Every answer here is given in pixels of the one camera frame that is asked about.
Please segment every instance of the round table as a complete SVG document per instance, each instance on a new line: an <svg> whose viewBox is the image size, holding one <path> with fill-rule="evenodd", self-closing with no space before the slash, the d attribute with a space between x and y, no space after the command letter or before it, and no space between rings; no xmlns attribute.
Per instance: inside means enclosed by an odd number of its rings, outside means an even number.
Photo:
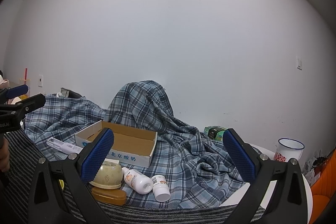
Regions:
<svg viewBox="0 0 336 224"><path fill-rule="evenodd" d="M266 154L270 159L273 159L274 157L274 152L267 150L266 148L251 144L253 147L258 148L261 153ZM308 211L308 221L310 220L310 216L311 216L311 211L313 209L313 196L311 194L311 190L310 190L310 186L308 184L308 181L306 180L306 178L302 175L303 177L303 182L304 182L304 187L306 190L306 196L307 196L307 211ZM275 188L275 184L277 181L271 181L269 183L268 189L265 193L265 196L262 200L262 202L260 203L260 206L262 206L264 209L266 209L269 200L271 199L273 190ZM227 205L235 205L238 204L239 201L242 199L242 197L245 195L247 189L250 187L250 183L245 183L241 188L239 188L239 190L237 190L236 192L234 192L226 201L224 201L220 206L227 206Z"/></svg>

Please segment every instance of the red straw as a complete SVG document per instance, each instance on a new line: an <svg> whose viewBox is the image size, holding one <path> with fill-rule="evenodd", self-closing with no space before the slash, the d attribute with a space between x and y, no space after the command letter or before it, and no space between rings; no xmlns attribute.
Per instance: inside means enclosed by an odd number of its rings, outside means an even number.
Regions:
<svg viewBox="0 0 336 224"><path fill-rule="evenodd" d="M26 70L25 70L25 84L26 84L26 80L27 80L27 70L28 70L28 68L26 68Z"/></svg>

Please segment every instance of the cardboard box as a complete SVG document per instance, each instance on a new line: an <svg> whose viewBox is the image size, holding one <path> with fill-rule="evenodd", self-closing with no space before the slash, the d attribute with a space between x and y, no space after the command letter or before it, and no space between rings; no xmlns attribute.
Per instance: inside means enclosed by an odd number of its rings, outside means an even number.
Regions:
<svg viewBox="0 0 336 224"><path fill-rule="evenodd" d="M75 135L76 145L84 147L105 127L114 133L114 144L106 158L146 168L150 166L158 136L154 131L99 121Z"/></svg>

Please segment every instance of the blue gripper pad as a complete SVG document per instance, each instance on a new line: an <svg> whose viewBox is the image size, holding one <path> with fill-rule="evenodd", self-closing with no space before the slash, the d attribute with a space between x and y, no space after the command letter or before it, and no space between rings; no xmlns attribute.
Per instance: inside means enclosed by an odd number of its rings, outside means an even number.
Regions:
<svg viewBox="0 0 336 224"><path fill-rule="evenodd" d="M104 128L96 137L96 139L91 143L94 145L94 147L92 148L91 152L89 152L89 154L85 157L84 161L81 164L80 175L81 180L84 184L95 179L95 176L97 175L99 168L103 164L106 156L113 146L113 143L114 135L112 130L109 128Z"/></svg>
<svg viewBox="0 0 336 224"><path fill-rule="evenodd" d="M256 178L255 165L247 155L241 144L235 138L237 133L233 129L227 129L223 133L223 145L229 153L233 163L237 167L244 182L253 182Z"/></svg>

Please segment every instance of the black and gray striped fabric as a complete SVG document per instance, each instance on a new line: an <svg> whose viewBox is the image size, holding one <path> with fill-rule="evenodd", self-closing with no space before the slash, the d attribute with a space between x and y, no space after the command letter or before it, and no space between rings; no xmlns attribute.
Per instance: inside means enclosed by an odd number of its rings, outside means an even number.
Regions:
<svg viewBox="0 0 336 224"><path fill-rule="evenodd" d="M10 183L4 190L4 196L17 215L26 223L30 185L36 163L43 154L22 130L11 132L6 138L9 141L10 150L10 170L6 175ZM67 186L64 189L64 195L73 215L83 220ZM228 206L211 209L145 209L100 202L99 204L116 224L220 224L235 208L235 206ZM263 212L264 209L259 207L252 221L259 219Z"/></svg>

